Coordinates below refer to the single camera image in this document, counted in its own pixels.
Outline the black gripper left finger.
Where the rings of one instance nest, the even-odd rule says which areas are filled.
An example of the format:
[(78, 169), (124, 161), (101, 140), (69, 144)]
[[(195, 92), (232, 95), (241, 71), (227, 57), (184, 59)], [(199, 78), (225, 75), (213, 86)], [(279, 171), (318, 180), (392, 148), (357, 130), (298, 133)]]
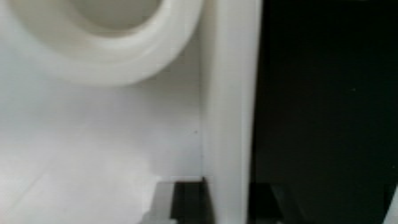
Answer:
[(207, 224), (206, 181), (161, 182), (156, 186), (156, 224)]

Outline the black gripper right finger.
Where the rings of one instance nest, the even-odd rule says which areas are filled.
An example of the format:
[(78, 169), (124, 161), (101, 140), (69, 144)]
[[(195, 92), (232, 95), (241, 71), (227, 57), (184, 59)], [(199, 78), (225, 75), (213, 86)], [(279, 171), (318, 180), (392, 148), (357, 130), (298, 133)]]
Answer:
[(250, 184), (248, 224), (309, 224), (286, 184)]

